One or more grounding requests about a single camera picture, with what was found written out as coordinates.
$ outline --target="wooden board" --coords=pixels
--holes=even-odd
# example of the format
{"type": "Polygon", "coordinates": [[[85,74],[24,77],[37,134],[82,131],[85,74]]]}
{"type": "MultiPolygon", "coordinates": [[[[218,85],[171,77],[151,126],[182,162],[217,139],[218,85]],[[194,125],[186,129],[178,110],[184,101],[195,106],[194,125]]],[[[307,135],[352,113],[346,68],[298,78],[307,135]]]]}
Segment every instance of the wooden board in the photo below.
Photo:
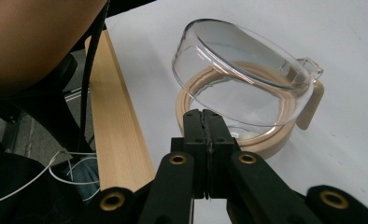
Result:
{"type": "Polygon", "coordinates": [[[136,191],[155,171],[108,30],[100,37],[90,90],[101,189],[136,191]]]}

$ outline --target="bolt hole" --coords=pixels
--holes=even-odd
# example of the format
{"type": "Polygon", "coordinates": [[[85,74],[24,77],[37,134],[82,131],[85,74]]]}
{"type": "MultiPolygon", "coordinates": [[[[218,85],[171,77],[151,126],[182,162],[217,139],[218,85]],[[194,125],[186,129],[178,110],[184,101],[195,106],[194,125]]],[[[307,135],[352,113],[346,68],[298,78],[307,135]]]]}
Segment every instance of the bolt hole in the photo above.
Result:
{"type": "Polygon", "coordinates": [[[100,202],[100,208],[109,212],[114,211],[117,208],[123,206],[125,202],[125,196],[120,192],[112,192],[107,194],[105,198],[100,202]]]}
{"type": "Polygon", "coordinates": [[[183,164],[187,161],[187,158],[185,158],[184,156],[181,156],[181,155],[175,155],[175,156],[172,156],[169,161],[171,163],[173,163],[174,165],[180,165],[180,164],[183,164]]]}
{"type": "Polygon", "coordinates": [[[347,209],[349,207],[349,202],[344,196],[331,190],[322,191],[320,198],[324,203],[337,209],[347,209]]]}
{"type": "Polygon", "coordinates": [[[255,157],[253,157],[252,155],[249,155],[249,154],[240,155],[239,160],[243,163],[246,163],[246,164],[251,164],[251,163],[254,163],[254,162],[257,161],[257,159],[255,157]]]}

